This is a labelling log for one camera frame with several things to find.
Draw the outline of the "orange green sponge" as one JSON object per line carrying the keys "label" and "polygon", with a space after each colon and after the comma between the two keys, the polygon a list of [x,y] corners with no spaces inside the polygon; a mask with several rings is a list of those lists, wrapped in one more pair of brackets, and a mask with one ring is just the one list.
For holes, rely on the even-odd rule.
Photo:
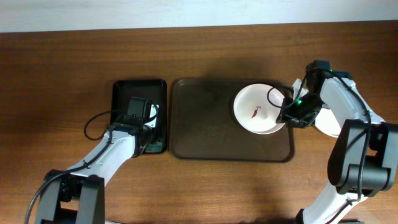
{"label": "orange green sponge", "polygon": [[145,150],[146,154],[160,154],[164,152],[164,143],[162,141],[156,141],[148,144]]}

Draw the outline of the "pink plate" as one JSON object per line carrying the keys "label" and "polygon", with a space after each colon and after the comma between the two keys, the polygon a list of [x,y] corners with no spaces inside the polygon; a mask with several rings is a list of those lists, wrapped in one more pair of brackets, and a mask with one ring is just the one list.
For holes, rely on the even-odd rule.
{"label": "pink plate", "polygon": [[233,103],[234,117],[246,130],[255,134],[271,134],[285,123],[278,123],[280,106],[285,96],[270,85],[256,83],[245,86]]}

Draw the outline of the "cream plate with red stain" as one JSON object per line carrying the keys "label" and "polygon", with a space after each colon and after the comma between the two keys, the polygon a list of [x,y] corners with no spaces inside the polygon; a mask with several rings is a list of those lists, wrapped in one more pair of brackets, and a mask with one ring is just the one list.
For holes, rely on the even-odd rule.
{"label": "cream plate with red stain", "polygon": [[315,119],[315,127],[323,134],[337,138],[341,132],[339,123],[330,109],[322,108]]}

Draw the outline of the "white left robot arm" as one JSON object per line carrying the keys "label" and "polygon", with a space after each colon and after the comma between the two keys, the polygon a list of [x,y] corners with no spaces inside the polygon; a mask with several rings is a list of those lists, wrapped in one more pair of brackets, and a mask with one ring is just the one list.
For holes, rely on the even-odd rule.
{"label": "white left robot arm", "polygon": [[129,159],[165,149],[166,130],[148,123],[115,122],[99,144],[67,170],[51,170],[36,191],[36,223],[106,223],[104,188]]}

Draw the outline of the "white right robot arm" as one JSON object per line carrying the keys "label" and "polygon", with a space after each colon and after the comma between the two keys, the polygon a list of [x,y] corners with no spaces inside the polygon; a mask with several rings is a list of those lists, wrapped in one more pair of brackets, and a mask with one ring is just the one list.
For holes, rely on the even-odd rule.
{"label": "white right robot arm", "polygon": [[284,100],[277,120],[291,128],[306,128],[327,106],[341,131],[328,160],[325,188],[298,212],[295,222],[339,223],[353,207],[394,184],[397,125],[372,111],[347,72],[309,68],[303,82],[308,93]]}

